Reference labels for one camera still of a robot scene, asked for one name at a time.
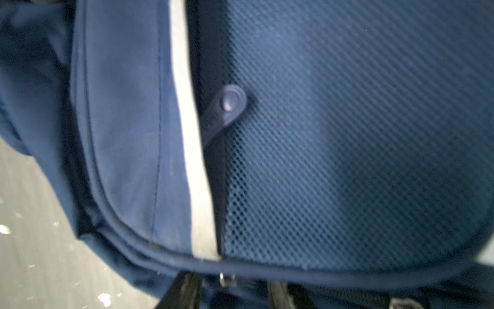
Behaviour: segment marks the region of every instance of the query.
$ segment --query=reflective strip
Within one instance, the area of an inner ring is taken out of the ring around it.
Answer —
[[[494,235],[491,236],[487,245],[479,255],[477,255],[477,262],[488,266],[494,266]]]
[[[190,192],[192,254],[219,260],[214,210],[203,159],[199,118],[189,64],[189,37],[185,0],[169,0],[171,67],[182,129],[185,173]]]

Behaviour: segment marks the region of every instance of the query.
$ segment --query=light spot on floor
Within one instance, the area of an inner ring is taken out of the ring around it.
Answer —
[[[103,306],[109,307],[112,304],[111,296],[108,293],[101,293],[98,295],[98,299],[103,303]]]
[[[0,234],[10,234],[10,228],[8,228],[8,226],[0,224]]]

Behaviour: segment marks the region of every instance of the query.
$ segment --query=gray floor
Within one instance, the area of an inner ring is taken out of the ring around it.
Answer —
[[[157,300],[132,288],[77,241],[31,157],[0,139],[0,308],[148,309]]]

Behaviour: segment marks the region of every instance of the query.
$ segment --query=stitching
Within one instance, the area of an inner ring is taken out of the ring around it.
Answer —
[[[151,220],[151,241],[153,241],[153,236],[155,232],[155,219],[156,219],[156,204],[158,203],[158,188],[160,183],[160,169],[161,169],[161,102],[162,102],[162,73],[161,73],[161,44],[162,44],[162,36],[161,36],[161,27],[160,27],[160,1],[157,2],[157,15],[156,15],[156,24],[158,27],[158,123],[159,123],[159,133],[158,133],[158,167],[156,172],[156,190],[155,190],[155,200],[153,207],[153,214]]]

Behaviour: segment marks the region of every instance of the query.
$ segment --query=blue backpack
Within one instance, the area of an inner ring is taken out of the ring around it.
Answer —
[[[491,308],[493,50],[488,0],[9,2],[0,134],[161,308]]]

